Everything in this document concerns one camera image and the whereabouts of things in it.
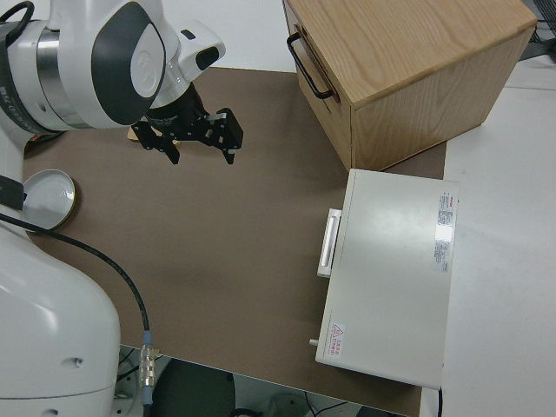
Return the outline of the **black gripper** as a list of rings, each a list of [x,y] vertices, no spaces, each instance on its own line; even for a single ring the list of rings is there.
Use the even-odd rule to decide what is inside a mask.
[[[179,162],[180,153],[166,136],[189,140],[193,137],[194,125],[203,118],[202,142],[219,149],[227,164],[234,163],[235,152],[242,147],[243,130],[232,109],[223,108],[209,115],[194,84],[172,103],[150,109],[146,117],[149,122],[133,124],[132,131],[144,149],[158,150],[173,164]],[[163,135],[159,136],[150,125]]]

